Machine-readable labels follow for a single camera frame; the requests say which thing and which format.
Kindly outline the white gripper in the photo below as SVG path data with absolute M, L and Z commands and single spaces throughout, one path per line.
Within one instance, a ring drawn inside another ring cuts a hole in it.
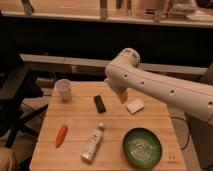
M 112 80 L 110 78 L 106 78 L 104 82 L 110 87 L 110 89 L 115 92 L 121 103 L 125 103 L 128 99 L 127 88 L 121 85 L 118 81 Z

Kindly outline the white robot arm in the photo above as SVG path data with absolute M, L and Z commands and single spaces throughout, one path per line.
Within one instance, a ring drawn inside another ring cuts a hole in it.
M 105 82 L 121 103 L 132 88 L 170 104 L 213 126 L 213 86 L 168 77 L 139 69 L 140 55 L 123 49 L 105 67 Z

